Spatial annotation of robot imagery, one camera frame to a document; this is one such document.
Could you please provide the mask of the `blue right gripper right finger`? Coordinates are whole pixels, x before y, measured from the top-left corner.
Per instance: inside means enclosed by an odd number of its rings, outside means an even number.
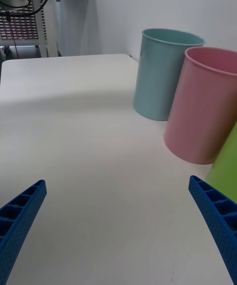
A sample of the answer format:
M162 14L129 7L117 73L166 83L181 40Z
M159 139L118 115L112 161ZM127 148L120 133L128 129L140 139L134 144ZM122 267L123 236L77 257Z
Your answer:
M196 176L190 177L189 192L237 284L237 204Z

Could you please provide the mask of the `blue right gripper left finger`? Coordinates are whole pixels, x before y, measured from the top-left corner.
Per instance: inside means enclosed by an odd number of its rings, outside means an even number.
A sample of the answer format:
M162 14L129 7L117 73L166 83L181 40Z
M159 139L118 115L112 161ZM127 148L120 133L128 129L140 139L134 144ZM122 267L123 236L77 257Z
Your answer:
M21 247L47 195L39 180L0 209L0 284L6 284Z

